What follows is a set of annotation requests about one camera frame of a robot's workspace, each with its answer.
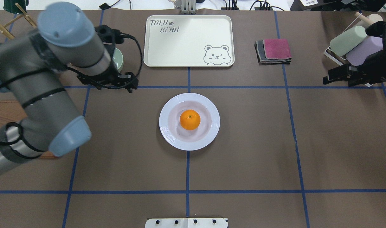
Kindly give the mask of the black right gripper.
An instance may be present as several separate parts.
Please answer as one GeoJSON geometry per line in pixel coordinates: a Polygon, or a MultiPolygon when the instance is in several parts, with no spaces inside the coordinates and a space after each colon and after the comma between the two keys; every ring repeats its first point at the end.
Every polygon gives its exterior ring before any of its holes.
{"type": "Polygon", "coordinates": [[[386,51],[369,55],[360,66],[342,65],[329,70],[323,77],[323,84],[344,81],[349,87],[360,84],[380,84],[386,82],[386,51]]]}

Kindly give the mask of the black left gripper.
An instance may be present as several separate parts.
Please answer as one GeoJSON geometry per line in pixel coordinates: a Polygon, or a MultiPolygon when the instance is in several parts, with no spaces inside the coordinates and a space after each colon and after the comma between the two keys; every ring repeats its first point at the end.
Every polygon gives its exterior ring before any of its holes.
{"type": "Polygon", "coordinates": [[[77,78],[82,84],[91,85],[98,90],[126,89],[129,93],[132,93],[133,90],[138,89],[138,77],[133,72],[126,72],[125,74],[118,73],[111,76],[105,75],[102,79],[80,73],[77,74],[77,78]]]}

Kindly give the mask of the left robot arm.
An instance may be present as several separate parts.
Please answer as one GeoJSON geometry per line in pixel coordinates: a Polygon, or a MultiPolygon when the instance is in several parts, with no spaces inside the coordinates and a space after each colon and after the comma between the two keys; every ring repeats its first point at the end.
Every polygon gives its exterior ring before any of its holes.
{"type": "Polygon", "coordinates": [[[42,11],[37,28],[0,43],[0,92],[12,92],[26,117],[0,127],[0,175],[50,151],[61,157],[88,142],[85,117],[58,76],[69,70],[97,89],[138,88],[139,73],[121,74],[116,44],[137,39],[106,25],[94,27],[75,4],[56,2],[42,11]]]}

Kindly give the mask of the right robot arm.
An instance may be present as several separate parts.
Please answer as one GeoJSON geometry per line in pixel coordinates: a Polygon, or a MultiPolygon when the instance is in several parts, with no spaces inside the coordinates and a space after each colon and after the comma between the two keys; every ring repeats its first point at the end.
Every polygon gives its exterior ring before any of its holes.
{"type": "Polygon", "coordinates": [[[349,87],[370,87],[386,82],[386,22],[355,26],[331,40],[330,49],[347,63],[330,69],[323,84],[344,81],[349,87]]]}

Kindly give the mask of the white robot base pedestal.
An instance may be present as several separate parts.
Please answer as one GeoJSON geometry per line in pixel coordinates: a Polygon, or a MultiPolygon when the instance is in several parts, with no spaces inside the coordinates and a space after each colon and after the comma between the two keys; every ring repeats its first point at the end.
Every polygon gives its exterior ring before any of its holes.
{"type": "Polygon", "coordinates": [[[145,228],[228,228],[227,218],[152,218],[145,228]]]}

